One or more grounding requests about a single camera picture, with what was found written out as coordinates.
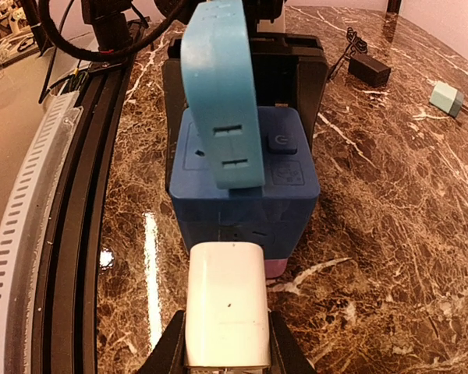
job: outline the pink object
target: pink object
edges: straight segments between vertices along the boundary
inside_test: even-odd
[[[265,277],[267,279],[280,277],[288,265],[288,259],[266,259]]]

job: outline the table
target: table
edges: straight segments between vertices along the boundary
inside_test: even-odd
[[[468,115],[428,105],[437,80],[468,105],[468,62],[397,16],[289,7],[333,64],[353,27],[390,65],[372,90],[344,67],[314,133],[322,194],[284,276],[268,282],[319,372],[468,372]],[[188,256],[165,184],[161,64],[175,25],[140,53],[105,200],[97,291],[101,372],[132,372],[186,304]]]

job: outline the white power adapter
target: white power adapter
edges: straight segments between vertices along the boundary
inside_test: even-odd
[[[261,369],[271,364],[264,253],[245,242],[208,242],[190,252],[186,364]]]

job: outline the outlet slot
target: outlet slot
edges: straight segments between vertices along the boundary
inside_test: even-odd
[[[243,125],[225,126],[225,127],[214,127],[214,136],[231,136],[241,135],[243,133]]]
[[[224,169],[240,169],[248,166],[248,159],[243,158],[241,160],[223,161],[222,167]]]

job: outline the black power adapter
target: black power adapter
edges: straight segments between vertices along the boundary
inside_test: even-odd
[[[392,68],[364,53],[356,53],[350,57],[349,73],[371,87],[387,84],[391,71]]]

